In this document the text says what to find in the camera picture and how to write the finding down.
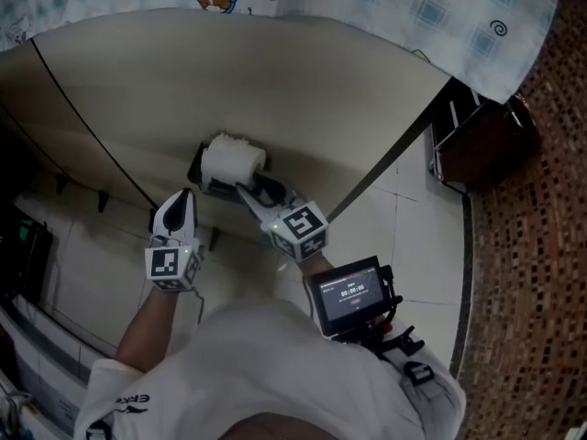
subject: white t-shirt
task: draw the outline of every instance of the white t-shirt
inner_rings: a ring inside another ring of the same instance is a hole
[[[216,440],[252,415],[277,413],[341,440],[423,439],[401,377],[365,348],[323,338],[290,303],[236,302],[149,373],[96,361],[74,438],[109,416],[118,440]]]

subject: tile floor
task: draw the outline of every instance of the tile floor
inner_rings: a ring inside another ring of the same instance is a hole
[[[404,296],[398,315],[449,365],[460,312],[463,223],[460,196],[427,173],[427,133],[330,227],[325,255],[334,265],[377,255],[391,263]],[[97,194],[68,184],[55,193],[39,173],[16,204],[47,222],[54,235],[42,306],[61,325],[108,356],[149,294],[143,250],[149,211],[111,199],[97,212]],[[203,241],[209,230],[202,230]],[[299,270],[272,248],[221,235],[198,274],[205,314],[230,300],[272,295],[308,312]],[[199,302],[182,294],[170,351],[189,339]]]

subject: monitor screen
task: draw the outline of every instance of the monitor screen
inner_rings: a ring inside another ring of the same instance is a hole
[[[329,321],[383,301],[382,285],[374,267],[319,285]]]

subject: person's arm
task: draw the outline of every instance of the person's arm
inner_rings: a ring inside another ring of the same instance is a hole
[[[334,268],[334,266],[328,262],[328,259],[322,256],[321,252],[314,254],[314,256],[305,261],[298,262],[297,266],[300,268],[300,271],[302,271],[304,279],[308,279],[314,274],[319,274],[320,272]]]
[[[151,290],[123,335],[115,360],[143,373],[163,361],[172,335],[177,295]]]

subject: brown mosaic tile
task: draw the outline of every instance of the brown mosaic tile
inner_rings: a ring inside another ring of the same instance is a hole
[[[541,151],[471,197],[461,439],[564,438],[587,420],[587,0],[559,0],[521,92]]]

